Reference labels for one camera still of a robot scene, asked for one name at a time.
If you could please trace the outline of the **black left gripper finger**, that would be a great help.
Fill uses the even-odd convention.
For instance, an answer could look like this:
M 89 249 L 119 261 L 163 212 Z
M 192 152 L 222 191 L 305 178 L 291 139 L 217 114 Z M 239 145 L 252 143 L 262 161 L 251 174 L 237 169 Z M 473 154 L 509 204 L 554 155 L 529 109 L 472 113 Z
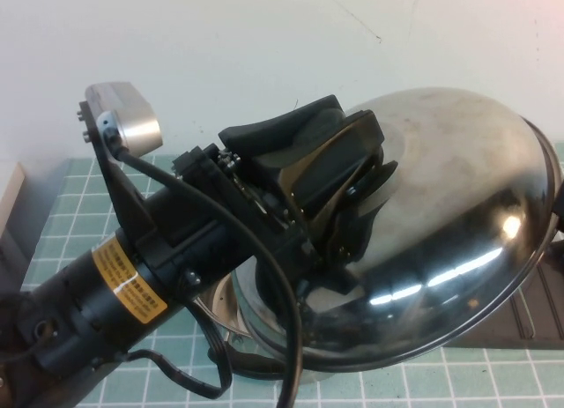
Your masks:
M 373 111 L 346 116 L 328 109 L 308 121 L 289 146 L 255 156 L 254 163 L 292 206 L 313 219 L 339 191 L 382 164 L 383 141 Z
M 219 139 L 228 151 L 241 158 L 275 152 L 288 147 L 310 120 L 328 109 L 343 112 L 334 94 L 269 120 L 228 127 L 219 133 Z

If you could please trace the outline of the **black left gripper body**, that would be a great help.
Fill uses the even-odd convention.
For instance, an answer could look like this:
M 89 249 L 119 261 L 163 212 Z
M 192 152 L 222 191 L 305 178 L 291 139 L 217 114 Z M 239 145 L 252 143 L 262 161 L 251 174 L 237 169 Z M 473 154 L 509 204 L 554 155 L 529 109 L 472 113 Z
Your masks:
M 304 218 L 252 162 L 212 145 L 185 152 L 169 173 L 144 160 L 160 185 L 145 200 L 151 229 L 139 256 L 169 293 L 200 294 L 255 257 L 259 283 L 295 284 L 321 264 Z

